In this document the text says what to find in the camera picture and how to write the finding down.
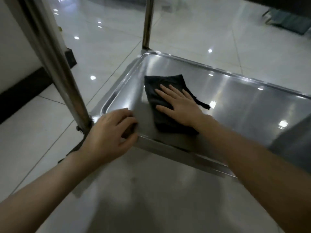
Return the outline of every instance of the white tile floor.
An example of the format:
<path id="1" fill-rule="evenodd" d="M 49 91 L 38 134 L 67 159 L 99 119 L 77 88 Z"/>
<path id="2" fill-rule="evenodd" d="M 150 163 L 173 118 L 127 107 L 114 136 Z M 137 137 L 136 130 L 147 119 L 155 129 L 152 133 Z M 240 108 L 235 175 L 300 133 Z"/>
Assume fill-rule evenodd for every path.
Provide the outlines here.
<path id="1" fill-rule="evenodd" d="M 115 0 L 48 1 L 77 59 L 72 72 L 90 111 L 140 52 L 144 8 Z M 310 34 L 265 25 L 267 8 L 243 0 L 185 1 L 169 13 L 157 0 L 151 48 L 311 94 Z M 0 200 L 56 165 L 82 139 L 75 126 L 54 86 L 2 123 Z M 133 148 L 83 181 L 39 232 L 146 228 L 280 231 L 241 184 Z"/>

